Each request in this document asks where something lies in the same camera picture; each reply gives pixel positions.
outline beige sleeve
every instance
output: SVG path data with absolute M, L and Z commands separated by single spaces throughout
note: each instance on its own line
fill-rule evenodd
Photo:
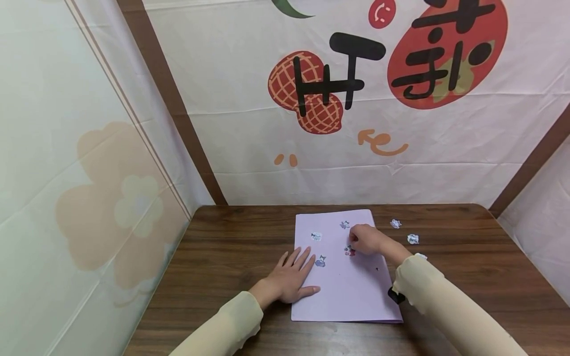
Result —
M 230 356 L 259 331 L 263 312 L 249 292 L 241 292 L 220 308 L 170 356 Z
M 418 256 L 396 270 L 393 290 L 406 296 L 463 356 L 527 355 L 477 303 Z

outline wood grain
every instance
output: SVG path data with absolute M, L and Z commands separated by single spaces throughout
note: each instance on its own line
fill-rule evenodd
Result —
M 491 214 L 475 204 L 202 207 L 125 355 L 168 355 L 224 303 L 267 275 L 285 250 L 293 250 L 296 214 L 355 208 L 371 209 L 377 228 L 428 256 L 529 355 L 570 355 L 570 309 Z M 402 222 L 399 230 L 390 226 L 393 218 Z M 411 233 L 420 236 L 419 245 L 407 243 Z M 401 310 L 403 325 L 311 323 L 291 322 L 291 307 L 275 304 L 258 335 L 236 355 L 457 355 L 407 302 Z

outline purple paper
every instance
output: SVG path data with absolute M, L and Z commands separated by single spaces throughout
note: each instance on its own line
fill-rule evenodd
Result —
M 297 215 L 295 246 L 311 246 L 317 257 L 304 286 L 318 285 L 321 291 L 293 304 L 291 320 L 402 322 L 400 308 L 388 297 L 392 281 L 384 257 L 365 256 L 350 246 L 348 235 L 355 224 L 374 226 L 372 212 Z M 314 233 L 321 235 L 320 241 L 311 238 Z

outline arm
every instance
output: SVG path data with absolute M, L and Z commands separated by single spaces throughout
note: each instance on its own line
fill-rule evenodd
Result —
M 352 247 L 381 253 L 396 269 L 393 290 L 406 296 L 464 356 L 523 356 L 526 352 L 443 273 L 369 225 L 351 229 Z
M 257 282 L 249 292 L 241 292 L 220 308 L 170 356 L 229 356 L 243 347 L 246 340 L 259 331 L 263 310 L 276 300 L 293 303 L 312 296 L 319 287 L 301 288 L 315 263 L 312 255 L 305 264 L 310 248 L 302 255 L 300 248 L 287 258 L 286 252 L 264 279 Z

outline red circle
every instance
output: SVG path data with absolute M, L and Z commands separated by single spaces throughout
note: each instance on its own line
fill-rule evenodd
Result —
M 368 11 L 368 22 L 374 28 L 388 26 L 396 16 L 396 0 L 374 0 Z
M 489 4 L 494 4 L 495 10 L 490 14 L 477 17 L 471 30 L 465 34 L 457 33 L 455 22 L 439 25 L 439 27 L 443 29 L 443 37 L 436 44 L 430 44 L 428 41 L 428 35 L 434 26 L 408 29 L 402 39 L 400 39 L 398 45 L 396 45 L 396 48 L 392 53 L 392 57 L 390 58 L 390 62 L 388 63 L 388 86 L 390 86 L 392 94 L 394 94 L 394 96 L 403 104 L 411 108 L 434 109 L 460 99 L 479 85 L 479 83 L 485 79 L 495 66 L 495 63 L 503 51 L 504 43 L 507 38 L 508 18 L 507 10 L 505 9 L 503 2 L 501 0 L 481 0 L 480 2 L 480 6 Z M 447 0 L 447 4 L 443 8 L 438 9 L 436 7 L 430 7 L 420 17 L 456 11 L 458 5 L 459 0 Z M 445 49 L 445 54 L 443 57 L 435 61 L 435 68 L 437 69 L 441 68 L 453 57 L 455 44 L 459 41 L 463 41 L 463 54 L 461 61 L 465 63 L 468 63 L 469 53 L 473 48 L 475 48 L 475 46 L 484 42 L 492 43 L 493 46 L 491 55 L 483 63 L 470 67 L 470 70 L 473 73 L 473 82 L 468 90 L 461 93 L 448 92 L 445 97 L 438 97 L 439 100 L 436 101 L 434 101 L 433 95 L 425 99 L 411 100 L 404 97 L 404 90 L 408 87 L 407 85 L 401 87 L 392 86 L 392 81 L 396 78 L 429 71 L 428 64 L 422 64 L 419 66 L 406 65 L 406 57 L 411 52 L 427 50 L 434 47 L 443 47 Z M 429 81 L 414 84 L 413 92 L 427 92 L 429 85 Z

